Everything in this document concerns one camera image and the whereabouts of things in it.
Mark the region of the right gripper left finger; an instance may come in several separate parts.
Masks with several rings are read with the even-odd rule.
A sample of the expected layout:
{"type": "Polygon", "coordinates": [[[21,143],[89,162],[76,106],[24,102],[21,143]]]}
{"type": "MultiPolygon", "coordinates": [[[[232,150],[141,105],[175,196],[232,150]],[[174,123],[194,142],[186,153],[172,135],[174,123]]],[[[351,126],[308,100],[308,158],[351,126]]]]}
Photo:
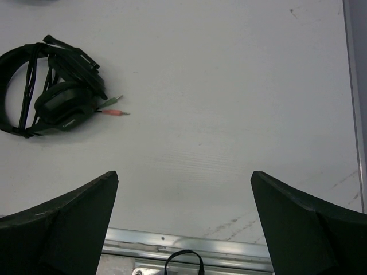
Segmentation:
{"type": "Polygon", "coordinates": [[[96,274],[118,175],[1,218],[1,274],[96,274]]]}

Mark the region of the black headset with cable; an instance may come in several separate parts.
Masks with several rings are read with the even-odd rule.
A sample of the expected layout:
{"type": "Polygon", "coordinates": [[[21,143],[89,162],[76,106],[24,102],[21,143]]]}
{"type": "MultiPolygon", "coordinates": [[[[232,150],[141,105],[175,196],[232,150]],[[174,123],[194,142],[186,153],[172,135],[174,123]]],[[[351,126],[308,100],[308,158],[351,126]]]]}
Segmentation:
{"type": "Polygon", "coordinates": [[[1,55],[1,131],[30,138],[51,132],[69,131],[96,113],[122,116],[110,109],[118,97],[108,98],[99,64],[80,48],[68,45],[51,35],[42,42],[26,44],[1,55]],[[42,93],[34,103],[35,115],[26,125],[37,77],[37,61],[48,61],[48,72],[42,93]],[[15,73],[26,65],[26,84],[18,125],[12,125],[6,114],[6,94],[15,73]]]}

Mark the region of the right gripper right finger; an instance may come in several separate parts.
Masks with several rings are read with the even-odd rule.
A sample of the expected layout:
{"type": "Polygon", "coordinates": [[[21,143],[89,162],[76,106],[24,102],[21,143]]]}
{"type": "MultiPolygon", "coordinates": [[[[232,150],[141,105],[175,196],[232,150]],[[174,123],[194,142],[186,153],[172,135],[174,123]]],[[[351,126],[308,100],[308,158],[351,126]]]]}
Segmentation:
{"type": "Polygon", "coordinates": [[[366,214],[262,171],[251,186],[275,274],[366,274],[366,214]]]}

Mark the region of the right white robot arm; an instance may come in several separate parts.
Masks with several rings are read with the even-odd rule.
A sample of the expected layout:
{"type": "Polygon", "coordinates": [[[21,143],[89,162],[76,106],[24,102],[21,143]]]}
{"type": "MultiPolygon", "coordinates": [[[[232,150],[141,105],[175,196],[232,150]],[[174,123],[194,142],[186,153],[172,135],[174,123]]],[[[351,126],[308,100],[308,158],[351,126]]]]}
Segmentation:
{"type": "Polygon", "coordinates": [[[110,229],[118,176],[1,218],[2,274],[365,274],[366,215],[255,171],[265,246],[110,229]]]}

